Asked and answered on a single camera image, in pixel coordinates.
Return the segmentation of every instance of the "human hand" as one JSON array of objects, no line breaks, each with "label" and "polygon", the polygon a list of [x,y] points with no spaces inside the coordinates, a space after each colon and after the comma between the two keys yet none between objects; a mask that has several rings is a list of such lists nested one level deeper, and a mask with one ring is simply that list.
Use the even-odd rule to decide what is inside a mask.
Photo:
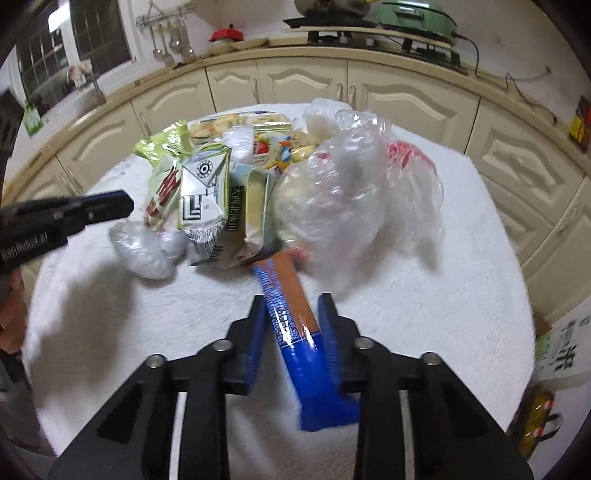
[{"label": "human hand", "polygon": [[21,270],[10,274],[10,293],[0,307],[0,348],[8,353],[17,353],[25,341],[27,331],[27,305],[22,298],[25,284]]}]

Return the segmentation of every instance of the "blue package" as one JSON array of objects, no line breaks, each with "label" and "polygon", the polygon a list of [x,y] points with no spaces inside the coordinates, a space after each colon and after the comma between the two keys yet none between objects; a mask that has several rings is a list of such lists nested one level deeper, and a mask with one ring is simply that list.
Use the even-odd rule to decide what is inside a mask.
[{"label": "blue package", "polygon": [[317,432],[359,421],[359,404],[341,395],[330,382],[324,340],[289,257],[278,252],[256,262],[253,269],[261,282],[267,310],[300,398],[300,427]]}]

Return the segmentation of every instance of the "table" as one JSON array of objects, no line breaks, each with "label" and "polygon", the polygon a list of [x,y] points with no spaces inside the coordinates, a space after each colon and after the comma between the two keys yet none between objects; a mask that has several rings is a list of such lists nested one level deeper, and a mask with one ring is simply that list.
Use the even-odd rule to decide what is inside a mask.
[{"label": "table", "polygon": [[[304,108],[242,110],[295,118]],[[437,166],[446,191],[445,241],[437,262],[429,264],[396,254],[388,237],[378,236],[374,271],[337,298],[337,308],[393,352],[438,352],[506,428],[533,367],[531,310],[518,261],[471,161],[402,129],[398,134]],[[149,175],[148,162],[130,155],[92,192],[125,189],[138,218]],[[110,226],[91,226],[50,254],[33,297],[24,361],[41,425],[57,453],[148,355],[194,354],[224,337],[261,293],[247,268],[201,274],[181,264],[169,280],[136,278],[119,265]],[[322,287],[306,275],[300,279],[314,310]],[[232,478],[351,478],[356,426],[311,434],[298,431],[297,419],[298,400],[269,335],[254,392],[228,401]]]}]

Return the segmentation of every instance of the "green pot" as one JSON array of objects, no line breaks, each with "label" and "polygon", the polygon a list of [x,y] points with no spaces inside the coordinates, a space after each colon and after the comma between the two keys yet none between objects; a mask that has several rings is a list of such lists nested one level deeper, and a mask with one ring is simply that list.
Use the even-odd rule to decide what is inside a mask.
[{"label": "green pot", "polygon": [[456,23],[439,5],[431,2],[384,2],[378,8],[378,23],[387,29],[455,44]]}]

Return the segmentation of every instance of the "kitchen cabinet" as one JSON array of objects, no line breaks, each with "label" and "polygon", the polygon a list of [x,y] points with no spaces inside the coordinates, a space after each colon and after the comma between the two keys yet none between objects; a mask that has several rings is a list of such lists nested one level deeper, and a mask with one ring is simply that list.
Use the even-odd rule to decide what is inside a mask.
[{"label": "kitchen cabinet", "polygon": [[146,135],[178,120],[196,120],[215,113],[205,69],[169,80],[131,100]]},{"label": "kitchen cabinet", "polygon": [[261,103],[256,60],[222,63],[206,71],[216,112]]},{"label": "kitchen cabinet", "polygon": [[56,155],[83,193],[125,159],[143,137],[134,109],[127,102],[96,121]]},{"label": "kitchen cabinet", "polygon": [[16,202],[37,200],[45,197],[80,196],[70,177],[57,158],[46,164],[17,197]]},{"label": "kitchen cabinet", "polygon": [[258,60],[263,103],[307,103],[315,98],[345,102],[347,61],[311,57]]},{"label": "kitchen cabinet", "polygon": [[348,103],[371,110],[392,123],[433,142],[464,152],[478,95],[420,73],[348,62]]},{"label": "kitchen cabinet", "polygon": [[519,263],[523,264],[552,230],[552,224],[497,182],[482,177]]},{"label": "kitchen cabinet", "polygon": [[484,99],[466,155],[481,174],[529,204],[553,225],[583,180],[583,171],[548,139]]},{"label": "kitchen cabinet", "polygon": [[586,177],[560,221],[523,265],[532,306],[554,322],[591,293],[591,181]]}]

